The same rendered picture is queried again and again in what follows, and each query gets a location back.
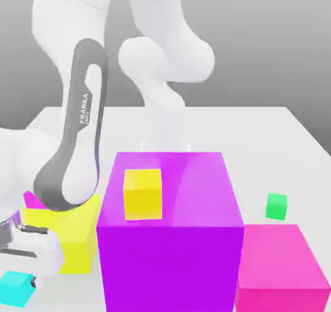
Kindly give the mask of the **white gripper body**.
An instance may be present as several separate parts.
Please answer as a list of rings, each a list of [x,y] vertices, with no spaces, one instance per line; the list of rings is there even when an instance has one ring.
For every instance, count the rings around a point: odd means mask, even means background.
[[[34,276],[55,276],[65,257],[58,236],[16,232],[14,240],[0,247],[0,270],[17,271]]]

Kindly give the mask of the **small cyan cube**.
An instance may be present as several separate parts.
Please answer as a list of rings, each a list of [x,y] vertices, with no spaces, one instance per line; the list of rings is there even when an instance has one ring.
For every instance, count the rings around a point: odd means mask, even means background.
[[[0,278],[0,304],[24,307],[35,291],[31,284],[33,279],[28,273],[5,272]]]

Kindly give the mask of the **small magenta cube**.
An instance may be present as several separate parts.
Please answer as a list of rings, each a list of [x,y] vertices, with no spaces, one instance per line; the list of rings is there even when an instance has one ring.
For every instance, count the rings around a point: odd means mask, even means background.
[[[47,209],[47,207],[34,195],[34,193],[30,191],[26,191],[23,194],[23,198],[27,209]]]

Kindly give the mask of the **small yellow cube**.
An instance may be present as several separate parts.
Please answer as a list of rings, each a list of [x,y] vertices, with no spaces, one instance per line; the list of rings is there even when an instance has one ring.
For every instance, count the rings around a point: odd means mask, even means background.
[[[160,169],[126,169],[123,181],[126,220],[162,219]]]

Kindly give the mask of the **small green cube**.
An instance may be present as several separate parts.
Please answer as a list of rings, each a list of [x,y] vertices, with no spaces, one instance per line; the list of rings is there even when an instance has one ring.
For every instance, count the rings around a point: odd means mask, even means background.
[[[285,220],[287,212],[287,196],[269,193],[267,196],[265,217],[274,220]]]

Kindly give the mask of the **large yellow box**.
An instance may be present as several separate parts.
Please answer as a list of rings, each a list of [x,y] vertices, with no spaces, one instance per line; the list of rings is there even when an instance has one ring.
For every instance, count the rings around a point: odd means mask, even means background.
[[[94,194],[73,210],[55,212],[24,206],[20,213],[24,224],[46,227],[57,234],[65,256],[59,271],[61,274],[87,274],[92,269],[98,248],[96,225],[100,208],[101,198]]]

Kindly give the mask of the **large purple box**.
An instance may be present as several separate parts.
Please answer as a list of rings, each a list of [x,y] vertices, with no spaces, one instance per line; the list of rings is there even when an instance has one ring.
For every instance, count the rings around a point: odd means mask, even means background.
[[[162,171],[161,220],[125,220],[126,169]],[[219,152],[119,152],[97,225],[106,312],[232,312],[244,224]]]

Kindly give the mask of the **large pink box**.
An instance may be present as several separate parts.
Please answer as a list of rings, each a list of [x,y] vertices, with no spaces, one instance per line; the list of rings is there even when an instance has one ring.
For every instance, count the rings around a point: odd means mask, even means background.
[[[330,294],[297,225],[245,226],[236,312],[325,312]]]

